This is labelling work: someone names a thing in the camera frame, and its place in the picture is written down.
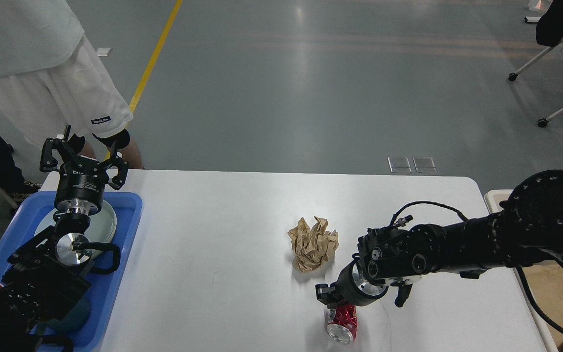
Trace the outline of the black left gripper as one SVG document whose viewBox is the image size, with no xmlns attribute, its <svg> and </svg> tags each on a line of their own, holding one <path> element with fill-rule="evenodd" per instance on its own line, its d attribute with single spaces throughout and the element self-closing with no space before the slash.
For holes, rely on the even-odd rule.
<svg viewBox="0 0 563 352">
<path fill-rule="evenodd" d="M 61 213 L 77 212 L 88 216 L 97 214 L 103 208 L 105 185 L 120 190 L 127 180 L 130 164 L 120 156 L 118 142 L 113 142 L 108 150 L 108 158 L 100 165 L 84 166 L 68 139 L 71 125 L 67 125 L 63 134 L 47 138 L 41 150 L 39 170 L 43 173 L 58 171 L 60 181 L 56 190 L 54 207 Z M 60 155 L 61 166 L 54 156 L 54 150 Z M 107 171 L 116 168 L 117 172 L 108 178 Z"/>
</svg>

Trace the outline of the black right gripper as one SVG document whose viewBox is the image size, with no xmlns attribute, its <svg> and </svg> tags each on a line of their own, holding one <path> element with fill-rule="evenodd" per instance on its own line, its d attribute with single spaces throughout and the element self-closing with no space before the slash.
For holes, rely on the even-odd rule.
<svg viewBox="0 0 563 352">
<path fill-rule="evenodd" d="M 373 285 L 364 278 L 357 262 L 349 263 L 335 283 L 315 285 L 316 299 L 327 308 L 342 305 L 368 306 L 388 292 L 387 285 Z"/>
</svg>

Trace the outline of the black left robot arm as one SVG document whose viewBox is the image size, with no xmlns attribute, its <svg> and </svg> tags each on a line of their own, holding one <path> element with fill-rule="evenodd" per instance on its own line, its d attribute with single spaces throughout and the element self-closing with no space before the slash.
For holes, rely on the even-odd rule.
<svg viewBox="0 0 563 352">
<path fill-rule="evenodd" d="M 0 352 L 35 352 L 44 344 L 71 352 L 65 335 L 33 333 L 35 326 L 64 319 L 91 287 L 88 273 L 108 275 L 121 262 L 121 249 L 110 240 L 90 241 L 85 235 L 91 216 L 102 210 L 105 186 L 121 189 L 128 162 L 118 154 L 119 143 L 109 144 L 103 162 L 78 155 L 64 134 L 45 140 L 41 172 L 58 171 L 54 197 L 54 225 L 29 239 L 7 259 L 9 269 L 0 287 Z"/>
</svg>

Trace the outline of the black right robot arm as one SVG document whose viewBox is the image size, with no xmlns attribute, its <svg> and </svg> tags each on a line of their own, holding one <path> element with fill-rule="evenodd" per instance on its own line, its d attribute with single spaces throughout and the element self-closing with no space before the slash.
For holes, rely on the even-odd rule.
<svg viewBox="0 0 563 352">
<path fill-rule="evenodd" d="M 478 279 L 495 267 L 514 268 L 536 314 L 563 334 L 536 303 L 523 268 L 555 261 L 563 268 L 563 170 L 545 170 L 525 179 L 499 203 L 500 212 L 460 223 L 420 224 L 393 214 L 389 225 L 367 229 L 358 238 L 358 251 L 331 283 L 315 286 L 317 300 L 329 309 L 367 306 L 398 288 L 395 305 L 402 307 L 413 280 L 429 273 L 447 272 Z"/>
</svg>

